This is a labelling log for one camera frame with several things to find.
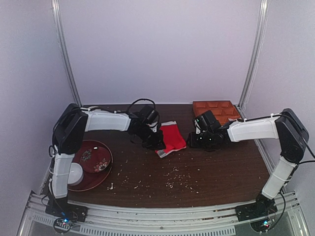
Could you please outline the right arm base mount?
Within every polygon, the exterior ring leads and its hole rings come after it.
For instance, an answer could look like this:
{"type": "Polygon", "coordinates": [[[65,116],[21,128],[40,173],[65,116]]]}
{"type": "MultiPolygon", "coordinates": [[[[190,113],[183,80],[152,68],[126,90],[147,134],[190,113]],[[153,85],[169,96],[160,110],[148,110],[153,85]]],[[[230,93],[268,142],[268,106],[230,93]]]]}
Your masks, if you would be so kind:
{"type": "Polygon", "coordinates": [[[257,196],[255,202],[235,207],[238,221],[252,220],[260,217],[267,217],[269,213],[277,213],[278,209],[274,199],[264,196],[257,196]]]}

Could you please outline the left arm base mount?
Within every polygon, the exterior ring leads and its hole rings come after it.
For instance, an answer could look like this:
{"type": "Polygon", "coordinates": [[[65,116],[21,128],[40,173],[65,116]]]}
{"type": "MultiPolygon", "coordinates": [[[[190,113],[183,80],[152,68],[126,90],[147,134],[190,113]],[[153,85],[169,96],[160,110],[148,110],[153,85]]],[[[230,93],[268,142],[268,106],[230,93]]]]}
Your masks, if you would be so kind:
{"type": "Polygon", "coordinates": [[[88,208],[68,203],[68,198],[55,199],[49,196],[45,212],[59,218],[67,218],[74,222],[85,222],[88,208]]]}

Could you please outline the red white underwear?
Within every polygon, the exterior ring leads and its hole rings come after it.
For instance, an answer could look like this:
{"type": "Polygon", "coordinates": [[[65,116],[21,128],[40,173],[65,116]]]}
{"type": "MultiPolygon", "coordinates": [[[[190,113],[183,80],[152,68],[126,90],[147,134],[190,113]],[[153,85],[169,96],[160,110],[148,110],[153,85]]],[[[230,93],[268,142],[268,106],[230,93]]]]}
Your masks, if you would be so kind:
{"type": "Polygon", "coordinates": [[[156,150],[156,154],[160,158],[164,158],[174,151],[180,151],[187,147],[186,141],[182,137],[176,121],[162,123],[160,130],[162,131],[165,144],[165,148],[156,150]]]}

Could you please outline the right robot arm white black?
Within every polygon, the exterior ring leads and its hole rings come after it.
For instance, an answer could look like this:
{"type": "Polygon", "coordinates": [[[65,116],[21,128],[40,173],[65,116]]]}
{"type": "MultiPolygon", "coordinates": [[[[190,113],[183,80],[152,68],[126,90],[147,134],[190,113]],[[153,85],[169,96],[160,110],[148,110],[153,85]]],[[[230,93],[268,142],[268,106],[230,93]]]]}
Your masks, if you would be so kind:
{"type": "Polygon", "coordinates": [[[277,139],[280,142],[280,159],[257,201],[272,200],[279,194],[309,147],[309,133],[290,108],[265,117],[230,120],[223,125],[211,111],[206,111],[197,116],[193,124],[195,131],[189,133],[187,138],[187,145],[191,148],[212,151],[229,143],[258,139],[277,139]]]}

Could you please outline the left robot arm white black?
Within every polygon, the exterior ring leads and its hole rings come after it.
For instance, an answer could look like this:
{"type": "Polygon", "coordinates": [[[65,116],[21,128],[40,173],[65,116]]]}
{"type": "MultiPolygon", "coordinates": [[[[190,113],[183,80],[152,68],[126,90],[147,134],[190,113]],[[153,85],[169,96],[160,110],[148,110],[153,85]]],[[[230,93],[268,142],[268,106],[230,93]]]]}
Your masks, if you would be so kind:
{"type": "Polygon", "coordinates": [[[114,130],[127,132],[141,139],[142,146],[151,150],[165,148],[163,133],[158,127],[159,112],[145,105],[138,112],[107,111],[99,107],[83,108],[69,104],[53,128],[54,167],[50,193],[55,199],[67,197],[70,164],[81,148],[86,132],[114,130]]]}

